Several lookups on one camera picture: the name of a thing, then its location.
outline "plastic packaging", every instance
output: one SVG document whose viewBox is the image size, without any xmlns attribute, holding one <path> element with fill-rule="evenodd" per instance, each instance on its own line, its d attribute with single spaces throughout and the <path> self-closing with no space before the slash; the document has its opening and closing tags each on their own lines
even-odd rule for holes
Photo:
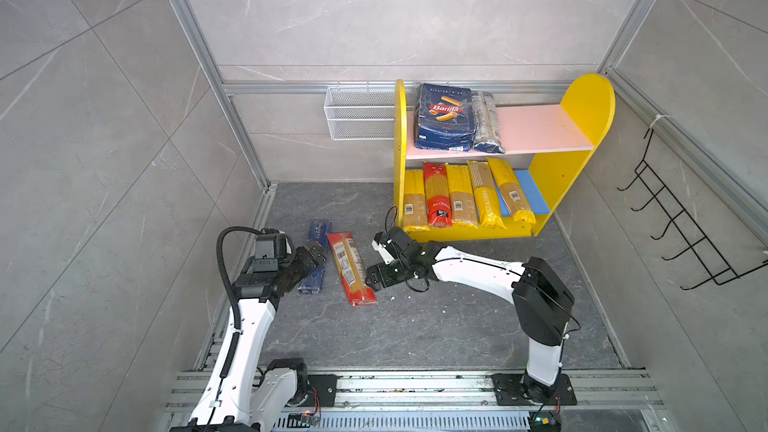
<svg viewBox="0 0 768 432">
<path fill-rule="evenodd" d="M 352 305 L 374 304 L 376 296 L 366 285 L 366 268 L 362 266 L 352 234 L 349 232 L 328 234 L 328 242 L 333 250 L 333 258 L 336 260 L 347 300 Z"/>
<path fill-rule="evenodd" d="M 446 164 L 448 196 L 451 199 L 451 220 L 454 226 L 478 227 L 478 213 L 472 196 L 469 167 Z"/>
<path fill-rule="evenodd" d="M 451 203 L 448 200 L 448 176 L 445 166 L 424 164 L 424 189 L 427 198 L 429 226 L 451 226 Z"/>
<path fill-rule="evenodd" d="M 469 177 L 472 179 L 472 190 L 475 195 L 475 205 L 480 215 L 480 225 L 490 228 L 506 228 L 502 220 L 502 208 L 498 203 L 496 185 L 493 174 L 487 162 L 467 162 Z"/>
<path fill-rule="evenodd" d="M 403 184 L 402 208 L 402 230 L 406 232 L 424 232 L 429 230 L 423 170 L 406 170 L 406 181 Z"/>
<path fill-rule="evenodd" d="M 536 223 L 536 215 L 533 214 L 531 204 L 523 193 L 523 187 L 514 174 L 509 162 L 500 158 L 488 158 L 488 165 L 491 167 L 493 177 L 498 185 L 498 190 L 502 194 L 504 204 L 509 209 L 509 215 L 516 221 Z"/>
<path fill-rule="evenodd" d="M 472 92 L 472 111 L 475 114 L 475 139 L 473 148 L 491 154 L 505 153 L 502 147 L 501 127 L 493 95 L 488 92 Z"/>
<path fill-rule="evenodd" d="M 472 91 L 421 84 L 413 129 L 413 142 L 419 149 L 471 149 L 475 137 Z"/>
<path fill-rule="evenodd" d="M 325 254 L 330 252 L 331 246 L 328 243 L 326 234 L 331 232 L 330 220 L 313 220 L 310 224 L 310 234 L 307 237 L 320 244 Z M 319 294 L 322 290 L 322 281 L 326 276 L 326 266 L 321 265 L 315 269 L 309 277 L 299 283 L 300 294 Z"/>
</svg>

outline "barilla pasta box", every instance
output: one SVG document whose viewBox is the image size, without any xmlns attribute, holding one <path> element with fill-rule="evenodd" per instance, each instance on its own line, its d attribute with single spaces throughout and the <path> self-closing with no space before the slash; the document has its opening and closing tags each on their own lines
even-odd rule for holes
<svg viewBox="0 0 768 432">
<path fill-rule="evenodd" d="M 413 133 L 413 142 L 419 149 L 464 152 L 471 149 L 475 135 L 472 91 L 421 84 Z"/>
</svg>

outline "metal basket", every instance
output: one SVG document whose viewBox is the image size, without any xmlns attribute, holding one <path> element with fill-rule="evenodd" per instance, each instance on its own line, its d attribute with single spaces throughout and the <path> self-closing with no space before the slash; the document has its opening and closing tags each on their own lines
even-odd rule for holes
<svg viewBox="0 0 768 432">
<path fill-rule="evenodd" d="M 406 104 L 415 104 L 417 94 L 406 89 Z M 395 138 L 394 87 L 329 87 L 323 109 L 333 140 Z"/>
</svg>

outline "blue spaghetti package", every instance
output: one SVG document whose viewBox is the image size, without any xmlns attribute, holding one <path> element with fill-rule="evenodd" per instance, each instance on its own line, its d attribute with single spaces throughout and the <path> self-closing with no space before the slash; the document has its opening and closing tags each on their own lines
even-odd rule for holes
<svg viewBox="0 0 768 432">
<path fill-rule="evenodd" d="M 328 243 L 326 234 L 331 232 L 330 220 L 313 220 L 310 224 L 309 240 L 320 244 L 326 255 L 330 254 L 331 246 Z M 309 277 L 299 283 L 300 294 L 319 294 L 322 290 L 322 280 L 326 276 L 326 266 L 321 265 L 315 269 Z"/>
<path fill-rule="evenodd" d="M 475 138 L 472 91 L 421 84 L 413 129 L 413 142 L 419 149 L 463 152 L 471 149 Z"/>
</svg>

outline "white label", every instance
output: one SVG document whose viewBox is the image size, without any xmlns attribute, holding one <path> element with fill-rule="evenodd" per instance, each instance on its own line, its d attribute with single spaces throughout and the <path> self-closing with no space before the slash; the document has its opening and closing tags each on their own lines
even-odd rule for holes
<svg viewBox="0 0 768 432">
<path fill-rule="evenodd" d="M 333 244 L 333 253 L 336 254 L 336 260 L 339 263 L 341 269 L 341 275 L 344 277 L 344 281 L 348 286 L 352 286 L 356 282 L 355 273 L 352 272 L 352 264 L 350 264 L 350 258 L 346 254 L 344 248 L 344 242 L 337 242 Z"/>
</svg>

